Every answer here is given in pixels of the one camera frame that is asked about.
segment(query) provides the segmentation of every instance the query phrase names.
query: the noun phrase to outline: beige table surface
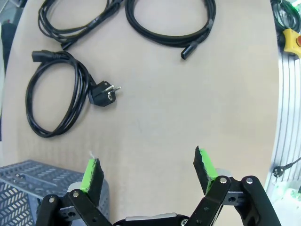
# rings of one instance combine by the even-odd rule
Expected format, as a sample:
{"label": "beige table surface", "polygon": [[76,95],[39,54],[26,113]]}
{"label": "beige table surface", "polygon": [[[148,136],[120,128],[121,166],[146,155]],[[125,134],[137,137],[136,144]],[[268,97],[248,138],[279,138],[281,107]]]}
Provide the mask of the beige table surface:
{"label": "beige table surface", "polygon": [[[177,212],[190,215],[202,195],[192,162],[197,145],[216,167],[236,179],[265,182],[274,143],[278,103],[276,33],[269,0],[216,0],[209,38],[187,61],[181,48],[137,34],[121,11],[70,49],[96,82],[121,85],[106,108],[88,101],[67,134],[37,136],[25,113],[25,91],[38,63],[33,50],[60,46],[38,29],[42,0],[30,0],[8,64],[2,119],[4,164],[34,159],[83,171],[89,151],[99,157],[110,184],[111,220]],[[62,0],[55,27],[79,26],[102,11],[105,0]],[[140,0],[135,15],[152,31],[191,33],[206,22],[200,0]],[[69,104],[72,68],[55,66],[36,86],[34,114],[54,129]],[[217,225],[241,225],[224,208]]]}

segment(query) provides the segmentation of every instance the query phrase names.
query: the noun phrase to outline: black cable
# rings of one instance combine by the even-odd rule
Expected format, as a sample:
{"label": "black cable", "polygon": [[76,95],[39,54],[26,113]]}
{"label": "black cable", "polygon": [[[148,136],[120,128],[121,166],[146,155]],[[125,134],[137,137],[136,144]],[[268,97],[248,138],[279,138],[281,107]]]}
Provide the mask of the black cable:
{"label": "black cable", "polygon": [[44,35],[60,42],[62,49],[66,50],[71,45],[73,45],[78,39],[88,34],[107,18],[115,14],[119,10],[122,1],[123,0],[107,0],[107,4],[104,11],[84,26],[70,29],[56,29],[51,25],[47,18],[47,13],[51,9],[51,6],[55,2],[55,0],[45,0],[41,8],[39,9],[39,29]]}
{"label": "black cable", "polygon": [[192,53],[192,51],[196,49],[198,44],[202,43],[208,37],[213,26],[216,14],[215,1],[205,0],[208,20],[202,29],[189,35],[168,36],[151,32],[142,27],[137,22],[134,16],[135,2],[136,0],[126,0],[125,4],[127,20],[129,21],[131,26],[142,36],[153,40],[159,44],[171,47],[185,48],[184,51],[181,53],[181,57],[183,59],[186,59]]}
{"label": "black cable", "polygon": [[297,33],[301,30],[301,18],[298,11],[286,0],[270,0],[276,30],[282,33],[290,28]]}
{"label": "black cable", "polygon": [[[32,58],[34,62],[42,62],[42,63],[38,67],[37,71],[34,73],[27,87],[26,97],[25,97],[26,115],[30,127],[37,135],[39,135],[40,137],[54,137],[56,135],[61,135],[67,132],[79,117],[79,114],[82,110],[82,107],[84,105],[88,93],[90,75],[86,67],[80,61],[76,60],[70,53],[67,53],[65,51],[60,51],[50,57],[47,56],[49,59],[47,59],[47,57],[44,56],[41,57],[39,53],[40,51],[34,51],[32,53]],[[41,126],[39,126],[33,117],[33,113],[32,113],[33,89],[38,79],[41,77],[41,75],[49,67],[58,63],[69,64],[72,67],[74,67],[75,70],[74,90],[73,90],[71,103],[69,105],[69,108],[63,120],[60,122],[60,124],[56,127],[55,130],[47,131],[43,129]]]}

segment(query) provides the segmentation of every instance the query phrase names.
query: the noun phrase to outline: black power cable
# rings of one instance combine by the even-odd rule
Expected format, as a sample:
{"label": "black power cable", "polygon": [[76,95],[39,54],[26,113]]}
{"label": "black power cable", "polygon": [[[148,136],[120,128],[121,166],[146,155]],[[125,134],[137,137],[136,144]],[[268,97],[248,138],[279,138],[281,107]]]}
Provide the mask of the black power cable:
{"label": "black power cable", "polygon": [[[26,90],[25,106],[29,125],[40,137],[54,137],[67,132],[79,117],[87,95],[90,103],[98,106],[107,106],[116,100],[115,91],[120,89],[120,87],[115,89],[114,86],[107,81],[102,81],[96,85],[87,68],[70,53],[65,51],[55,53],[47,50],[33,51],[32,59],[34,62],[41,62],[41,64],[29,81]],[[38,125],[33,117],[32,96],[34,86],[42,74],[52,65],[59,63],[69,64],[74,67],[74,90],[71,103],[63,120],[53,131],[48,131]]]}
{"label": "black power cable", "polygon": [[55,0],[45,0],[41,8],[39,9],[39,29],[44,35],[60,42],[63,50],[67,50],[78,39],[82,38],[107,18],[114,15],[119,10],[122,1],[123,0],[107,0],[104,11],[84,26],[70,29],[56,29],[51,25],[47,18],[47,13],[51,9],[51,6],[55,2]]}
{"label": "black power cable", "polygon": [[185,48],[184,51],[181,53],[181,57],[184,60],[187,59],[187,57],[197,48],[198,44],[202,43],[208,37],[213,26],[216,14],[215,1],[205,0],[208,20],[201,30],[189,35],[168,36],[151,32],[142,27],[137,22],[134,16],[135,2],[136,0],[126,0],[125,4],[127,20],[129,21],[131,26],[142,36],[153,40],[159,44],[171,47]]}

